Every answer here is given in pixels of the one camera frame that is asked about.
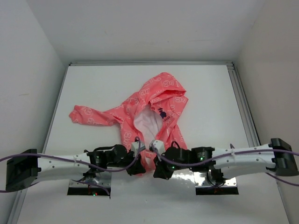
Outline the pink hooded jacket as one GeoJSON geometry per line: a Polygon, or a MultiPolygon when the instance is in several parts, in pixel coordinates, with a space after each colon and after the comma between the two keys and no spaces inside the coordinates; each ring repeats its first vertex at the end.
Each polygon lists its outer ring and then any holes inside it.
{"type": "Polygon", "coordinates": [[[188,98],[181,83],[170,73],[163,72],[148,80],[142,88],[121,105],[100,112],[87,106],[74,106],[69,117],[73,123],[90,126],[120,125],[121,142],[127,150],[138,136],[148,147],[160,140],[166,148],[176,141],[186,148],[177,124],[188,98]]]}

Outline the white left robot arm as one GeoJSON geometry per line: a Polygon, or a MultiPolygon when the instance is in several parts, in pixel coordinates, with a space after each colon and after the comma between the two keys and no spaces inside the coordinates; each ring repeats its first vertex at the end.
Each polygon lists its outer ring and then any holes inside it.
{"type": "Polygon", "coordinates": [[[5,191],[16,192],[53,180],[90,183],[101,172],[125,170],[128,175],[143,174],[145,168],[140,155],[143,150],[145,145],[138,142],[133,142],[130,150],[116,144],[64,156],[39,154],[36,149],[29,149],[4,158],[7,162],[5,191]]]}

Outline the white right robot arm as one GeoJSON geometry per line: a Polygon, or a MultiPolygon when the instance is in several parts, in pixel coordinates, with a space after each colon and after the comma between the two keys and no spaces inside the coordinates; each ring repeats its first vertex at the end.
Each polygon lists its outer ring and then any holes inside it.
{"type": "Polygon", "coordinates": [[[268,144],[250,148],[195,147],[183,149],[173,141],[169,148],[155,140],[150,149],[156,154],[155,178],[168,180],[174,171],[189,169],[203,173],[211,185],[222,185],[226,180],[241,175],[267,173],[278,179],[298,176],[292,147],[281,138],[272,138],[268,144]]]}

